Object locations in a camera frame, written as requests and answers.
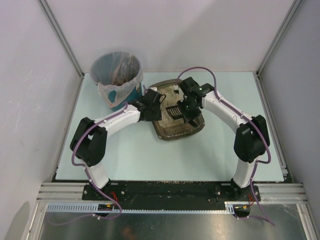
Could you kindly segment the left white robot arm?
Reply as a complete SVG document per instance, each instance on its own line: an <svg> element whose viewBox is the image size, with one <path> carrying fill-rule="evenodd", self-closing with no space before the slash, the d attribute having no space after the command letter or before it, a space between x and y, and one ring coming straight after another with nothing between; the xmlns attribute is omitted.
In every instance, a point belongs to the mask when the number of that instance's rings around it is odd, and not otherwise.
<svg viewBox="0 0 320 240"><path fill-rule="evenodd" d="M129 125L162 120L161 104L166 98L155 87L149 88L139 99L125 102L112 114L95 120L81 119L70 143L72 165L82 167L89 182L103 189L110 182L102 164L108 138Z"/></svg>

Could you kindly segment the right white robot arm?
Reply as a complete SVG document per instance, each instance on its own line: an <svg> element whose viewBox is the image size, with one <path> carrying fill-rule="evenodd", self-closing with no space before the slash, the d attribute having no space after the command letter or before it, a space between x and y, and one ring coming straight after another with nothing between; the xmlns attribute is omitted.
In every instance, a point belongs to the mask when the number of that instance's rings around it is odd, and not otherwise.
<svg viewBox="0 0 320 240"><path fill-rule="evenodd" d="M195 118L205 109L225 124L235 134L233 150L238 157L236 171L230 181L231 193L235 197L244 195L253 182L258 158L269 154L270 138L266 119L262 115L251 116L226 100L209 83L199 85L192 77L177 85L177 106L185 123L196 127Z"/></svg>

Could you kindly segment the brown litter box tray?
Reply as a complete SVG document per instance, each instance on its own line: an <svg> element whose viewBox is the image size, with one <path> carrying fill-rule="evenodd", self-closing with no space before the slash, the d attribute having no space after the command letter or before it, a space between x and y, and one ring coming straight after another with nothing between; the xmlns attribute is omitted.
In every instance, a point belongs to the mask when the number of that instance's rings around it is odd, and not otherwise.
<svg viewBox="0 0 320 240"><path fill-rule="evenodd" d="M177 90L175 88L181 80L169 79L155 83L150 86L151 89L162 89L169 86L174 86L174 92ZM202 115L199 115L194 121L198 124L198 127L192 127L188 123L179 124L171 127L163 128L159 125L159 121L153 121L152 125L159 139L164 141L178 140L182 138L189 137L200 132L205 127L205 120Z"/></svg>

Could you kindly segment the black litter scoop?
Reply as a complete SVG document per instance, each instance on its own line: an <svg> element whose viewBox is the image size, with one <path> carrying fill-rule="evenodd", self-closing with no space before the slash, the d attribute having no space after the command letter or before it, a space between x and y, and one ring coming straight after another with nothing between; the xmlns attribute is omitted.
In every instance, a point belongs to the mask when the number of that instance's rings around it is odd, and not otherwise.
<svg viewBox="0 0 320 240"><path fill-rule="evenodd" d="M168 106L165 108L168 115L173 119L173 120L178 120L183 118L183 114L179 108L178 105L173 105L173 106Z"/></svg>

